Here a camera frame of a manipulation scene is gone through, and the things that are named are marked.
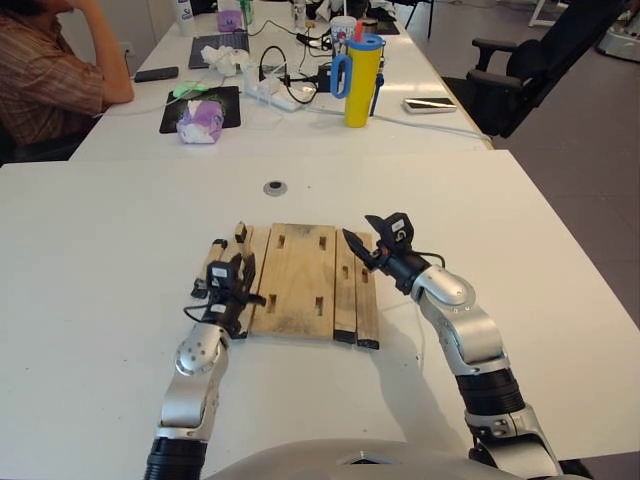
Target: white table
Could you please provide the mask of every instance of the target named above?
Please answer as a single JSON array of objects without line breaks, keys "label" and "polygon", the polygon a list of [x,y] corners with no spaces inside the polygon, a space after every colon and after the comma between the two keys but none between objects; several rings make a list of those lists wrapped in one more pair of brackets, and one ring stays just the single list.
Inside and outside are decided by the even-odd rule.
[{"label": "white table", "polygon": [[[475,285],[560,458],[640,448],[640,333],[508,152],[69,162],[0,170],[0,476],[141,478],[210,242],[239,219],[366,231],[394,211]],[[207,473],[315,438],[466,454],[432,328],[376,284],[380,351],[234,343]]]},{"label": "white table", "polygon": [[[255,32],[264,20],[270,18],[291,28],[292,20],[288,3],[254,2],[255,22],[251,31]],[[197,18],[200,34],[215,32],[215,15]],[[312,34],[320,35],[327,25],[319,23]],[[384,70],[385,85],[380,93],[376,112],[380,115],[431,123],[465,130],[475,126],[466,114],[408,115],[400,106],[406,97],[446,97],[443,83],[420,50],[404,29],[402,34],[385,36],[387,46]],[[113,107],[108,115],[122,115],[145,112],[166,102],[168,93],[185,80],[200,80],[206,71],[189,70],[187,67],[191,51],[191,38],[179,36],[174,25],[142,66],[143,70],[178,65],[180,76],[175,80],[135,84],[135,100],[127,105]],[[250,39],[251,57],[258,63],[262,52],[269,45],[279,45],[285,51],[291,74],[297,75],[297,66],[303,55],[303,46],[295,38],[272,25],[268,25],[258,36]],[[317,66],[330,58],[311,58],[307,54],[303,72],[316,74]],[[280,61],[274,54],[273,61]],[[221,77],[214,73],[204,82],[217,86]],[[225,85],[241,85],[241,77],[227,79]],[[343,110],[343,100],[337,100],[329,93],[318,94],[314,107]],[[298,111],[292,114],[275,110],[266,112],[256,100],[241,95],[241,116],[243,125],[226,129],[221,140],[214,146],[184,146],[176,134],[158,133],[164,109],[136,116],[106,116],[100,120],[82,146],[73,156],[73,161],[100,161],[119,158],[231,158],[244,155],[278,157],[301,154],[322,153],[335,155],[370,155],[373,153],[423,153],[432,155],[442,150],[486,150],[487,144],[474,136],[462,136],[424,129],[394,125],[380,120],[371,120],[366,128],[350,129],[342,117]],[[272,127],[274,117],[281,117]]]}]

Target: yellow water bottle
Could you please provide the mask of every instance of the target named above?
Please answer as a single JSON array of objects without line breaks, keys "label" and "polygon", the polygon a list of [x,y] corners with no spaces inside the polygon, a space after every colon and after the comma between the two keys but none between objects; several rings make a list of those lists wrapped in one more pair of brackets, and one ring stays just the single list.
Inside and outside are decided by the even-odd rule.
[{"label": "yellow water bottle", "polygon": [[[378,35],[365,33],[362,39],[347,41],[349,53],[338,55],[331,63],[331,93],[345,98],[344,123],[348,127],[364,127],[376,89],[376,77],[385,41]],[[344,86],[338,90],[340,69],[344,69]]]}]

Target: wall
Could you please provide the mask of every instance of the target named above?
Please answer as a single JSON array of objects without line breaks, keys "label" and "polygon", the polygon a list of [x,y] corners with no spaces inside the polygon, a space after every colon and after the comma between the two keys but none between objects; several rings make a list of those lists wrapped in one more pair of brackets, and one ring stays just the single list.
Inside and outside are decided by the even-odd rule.
[{"label": "wall", "polygon": [[151,15],[151,25],[159,42],[169,27],[176,21],[171,0],[148,0],[149,13]]},{"label": "wall", "polygon": [[[131,42],[136,53],[129,58],[134,73],[156,46],[156,36],[147,0],[97,0],[119,41]],[[85,61],[95,62],[93,41],[81,12],[60,15],[63,35],[76,54]]]}]

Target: purple bag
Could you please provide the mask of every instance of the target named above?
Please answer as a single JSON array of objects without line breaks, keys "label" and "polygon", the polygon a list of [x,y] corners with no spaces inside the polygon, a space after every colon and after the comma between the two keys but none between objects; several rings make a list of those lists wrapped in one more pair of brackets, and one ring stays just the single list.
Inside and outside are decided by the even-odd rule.
[{"label": "purple bag", "polygon": [[218,12],[218,30],[220,32],[235,32],[242,29],[242,11],[223,10]]},{"label": "purple bag", "polygon": [[182,143],[216,143],[223,123],[224,114],[219,102],[191,100],[176,128]]}]

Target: gray floor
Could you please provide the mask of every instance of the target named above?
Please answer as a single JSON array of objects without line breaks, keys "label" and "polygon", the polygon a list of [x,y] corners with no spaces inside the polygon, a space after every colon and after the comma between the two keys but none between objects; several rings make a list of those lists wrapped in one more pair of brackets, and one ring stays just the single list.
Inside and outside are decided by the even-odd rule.
[{"label": "gray floor", "polygon": [[[547,30],[527,27],[528,6],[464,1],[436,3],[430,40],[428,5],[418,7],[408,29],[443,76],[462,78],[473,68],[474,37],[518,42]],[[403,21],[409,11],[399,7]],[[504,62],[496,57],[490,70],[504,72]],[[589,51],[541,107],[495,146],[513,152],[640,325],[640,65]],[[585,463],[597,480],[640,478],[638,453]]]}]

